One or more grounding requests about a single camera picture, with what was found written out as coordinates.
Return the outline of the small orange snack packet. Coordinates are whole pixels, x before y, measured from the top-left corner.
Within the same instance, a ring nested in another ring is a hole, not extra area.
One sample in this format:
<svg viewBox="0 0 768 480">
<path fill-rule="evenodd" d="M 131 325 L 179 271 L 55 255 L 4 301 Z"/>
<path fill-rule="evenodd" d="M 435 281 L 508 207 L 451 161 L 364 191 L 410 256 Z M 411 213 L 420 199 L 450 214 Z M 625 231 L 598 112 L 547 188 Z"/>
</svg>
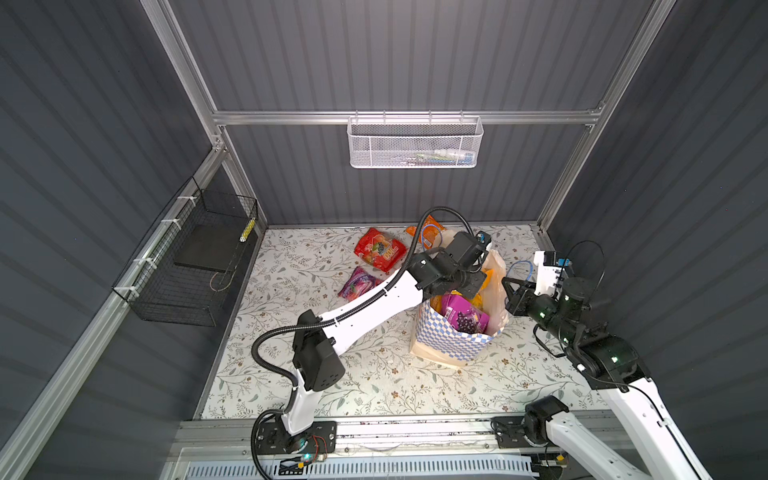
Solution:
<svg viewBox="0 0 768 480">
<path fill-rule="evenodd" d="M 431 215 L 427 217 L 419 229 L 415 225 L 406 228 L 406 233 L 414 238 L 418 238 L 425 250 L 440 247 L 443 243 L 444 231 L 444 226 Z"/>
</svg>

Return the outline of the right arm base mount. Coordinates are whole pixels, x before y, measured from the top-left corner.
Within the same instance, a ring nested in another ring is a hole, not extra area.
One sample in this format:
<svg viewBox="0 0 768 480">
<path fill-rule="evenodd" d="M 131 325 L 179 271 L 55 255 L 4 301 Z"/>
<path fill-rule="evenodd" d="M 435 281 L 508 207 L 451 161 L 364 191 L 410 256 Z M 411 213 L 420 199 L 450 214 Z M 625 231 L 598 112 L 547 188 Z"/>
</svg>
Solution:
<svg viewBox="0 0 768 480">
<path fill-rule="evenodd" d="M 526 416 L 504 415 L 490 421 L 492 433 L 501 449 L 525 448 L 532 444 L 527 439 Z"/>
</svg>

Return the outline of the white checkered paper bag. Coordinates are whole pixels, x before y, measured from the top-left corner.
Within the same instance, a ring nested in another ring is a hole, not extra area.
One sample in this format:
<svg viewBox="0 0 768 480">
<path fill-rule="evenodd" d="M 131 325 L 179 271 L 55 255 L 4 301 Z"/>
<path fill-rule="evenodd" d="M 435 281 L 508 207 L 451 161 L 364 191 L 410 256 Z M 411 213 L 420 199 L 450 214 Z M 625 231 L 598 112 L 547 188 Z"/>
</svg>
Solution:
<svg viewBox="0 0 768 480">
<path fill-rule="evenodd" d="M 411 354 L 451 368 L 461 368 L 501 336 L 509 322 L 505 306 L 507 294 L 501 285 L 508 270 L 506 262 L 532 260 L 538 244 L 532 228 L 527 225 L 491 226 L 489 233 L 493 246 L 483 269 L 492 269 L 493 277 L 482 295 L 482 311 L 489 316 L 485 332 L 470 335 L 456 331 L 443 318 L 440 311 L 442 296 L 437 296 L 418 307 Z"/>
</svg>

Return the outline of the purple Fox's candy bag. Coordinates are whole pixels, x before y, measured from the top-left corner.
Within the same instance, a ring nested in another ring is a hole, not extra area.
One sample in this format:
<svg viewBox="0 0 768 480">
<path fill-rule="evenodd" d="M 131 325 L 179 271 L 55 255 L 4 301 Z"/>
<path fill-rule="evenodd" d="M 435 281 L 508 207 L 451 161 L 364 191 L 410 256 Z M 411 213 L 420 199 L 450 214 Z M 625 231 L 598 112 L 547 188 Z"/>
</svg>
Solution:
<svg viewBox="0 0 768 480">
<path fill-rule="evenodd" d="M 338 296 L 351 302 L 377 287 L 381 282 L 381 279 L 368 273 L 363 267 L 357 266 L 339 291 Z"/>
</svg>

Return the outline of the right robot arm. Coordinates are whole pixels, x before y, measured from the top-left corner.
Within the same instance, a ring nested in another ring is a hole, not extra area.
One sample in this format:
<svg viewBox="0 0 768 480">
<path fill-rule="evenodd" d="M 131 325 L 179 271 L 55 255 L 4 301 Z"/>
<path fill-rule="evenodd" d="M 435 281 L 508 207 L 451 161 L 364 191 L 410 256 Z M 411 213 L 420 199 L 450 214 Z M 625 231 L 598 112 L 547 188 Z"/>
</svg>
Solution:
<svg viewBox="0 0 768 480">
<path fill-rule="evenodd" d="M 553 294 L 539 293 L 525 280 L 505 277 L 501 284 L 507 294 L 508 312 L 529 317 L 536 331 L 555 336 L 560 357 L 567 359 L 608 405 L 648 471 L 642 473 L 624 460 L 552 395 L 525 408 L 521 428 L 530 445 L 560 448 L 596 479 L 709 478 L 637 351 L 626 340 L 591 329 L 583 321 L 597 282 L 568 278 Z"/>
</svg>

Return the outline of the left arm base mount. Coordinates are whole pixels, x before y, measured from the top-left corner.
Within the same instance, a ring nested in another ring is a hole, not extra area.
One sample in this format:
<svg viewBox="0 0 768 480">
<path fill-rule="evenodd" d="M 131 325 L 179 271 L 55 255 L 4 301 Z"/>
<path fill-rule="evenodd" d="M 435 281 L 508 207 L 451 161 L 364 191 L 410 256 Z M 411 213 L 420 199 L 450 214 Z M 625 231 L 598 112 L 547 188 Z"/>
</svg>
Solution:
<svg viewBox="0 0 768 480">
<path fill-rule="evenodd" d="M 281 420 L 268 420 L 255 426 L 252 448 L 258 455 L 329 454 L 336 448 L 338 424 L 315 421 L 309 429 L 289 434 Z"/>
</svg>

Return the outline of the yellow snack bag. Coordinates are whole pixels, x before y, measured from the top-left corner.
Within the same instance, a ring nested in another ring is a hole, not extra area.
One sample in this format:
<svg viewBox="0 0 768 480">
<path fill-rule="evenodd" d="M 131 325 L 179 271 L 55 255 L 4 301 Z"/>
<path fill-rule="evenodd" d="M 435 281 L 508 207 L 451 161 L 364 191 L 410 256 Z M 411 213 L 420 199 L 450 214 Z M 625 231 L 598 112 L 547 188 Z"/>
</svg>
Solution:
<svg viewBox="0 0 768 480">
<path fill-rule="evenodd" d="M 477 309 L 482 310 L 483 309 L 483 291 L 488 287 L 490 281 L 493 277 L 493 270 L 492 269 L 483 269 L 482 272 L 485 274 L 485 278 L 483 283 L 481 284 L 477 294 L 470 300 L 470 303 Z"/>
</svg>

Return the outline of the purple grape snack bag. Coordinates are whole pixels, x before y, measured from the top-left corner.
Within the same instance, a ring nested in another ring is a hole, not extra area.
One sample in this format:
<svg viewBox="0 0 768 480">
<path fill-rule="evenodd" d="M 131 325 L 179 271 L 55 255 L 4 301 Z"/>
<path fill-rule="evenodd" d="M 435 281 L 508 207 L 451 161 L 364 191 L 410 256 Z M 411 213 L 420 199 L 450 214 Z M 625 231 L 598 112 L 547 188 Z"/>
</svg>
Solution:
<svg viewBox="0 0 768 480">
<path fill-rule="evenodd" d="M 461 333 L 482 334 L 489 323 L 489 316 L 485 312 L 459 294 L 443 295 L 440 311 L 443 318 Z"/>
</svg>

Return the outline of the red candy bag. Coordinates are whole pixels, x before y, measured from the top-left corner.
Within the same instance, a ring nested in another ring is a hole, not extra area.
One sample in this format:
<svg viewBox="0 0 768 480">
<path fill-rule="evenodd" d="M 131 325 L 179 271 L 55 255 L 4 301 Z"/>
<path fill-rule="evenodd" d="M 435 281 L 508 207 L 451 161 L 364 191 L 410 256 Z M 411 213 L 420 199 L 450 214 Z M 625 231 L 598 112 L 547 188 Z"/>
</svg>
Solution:
<svg viewBox="0 0 768 480">
<path fill-rule="evenodd" d="M 389 273 L 406 255 L 407 249 L 400 240 L 369 228 L 356 244 L 354 253 L 375 269 Z"/>
</svg>

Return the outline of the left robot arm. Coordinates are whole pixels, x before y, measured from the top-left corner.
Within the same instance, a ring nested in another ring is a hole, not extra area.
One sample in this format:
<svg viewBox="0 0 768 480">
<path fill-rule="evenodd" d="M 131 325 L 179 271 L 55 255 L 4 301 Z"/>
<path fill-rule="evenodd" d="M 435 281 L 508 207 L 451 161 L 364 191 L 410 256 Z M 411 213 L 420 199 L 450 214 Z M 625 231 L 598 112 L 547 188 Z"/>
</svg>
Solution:
<svg viewBox="0 0 768 480">
<path fill-rule="evenodd" d="M 436 296 L 478 293 L 486 278 L 482 263 L 490 243 L 484 231 L 475 235 L 460 231 L 435 253 L 412 255 L 393 275 L 349 304 L 319 316 L 311 311 L 302 314 L 298 324 L 304 329 L 295 333 L 293 342 L 297 385 L 281 415 L 286 432 L 296 436 L 310 428 L 322 392 L 345 373 L 341 356 L 369 331 Z"/>
</svg>

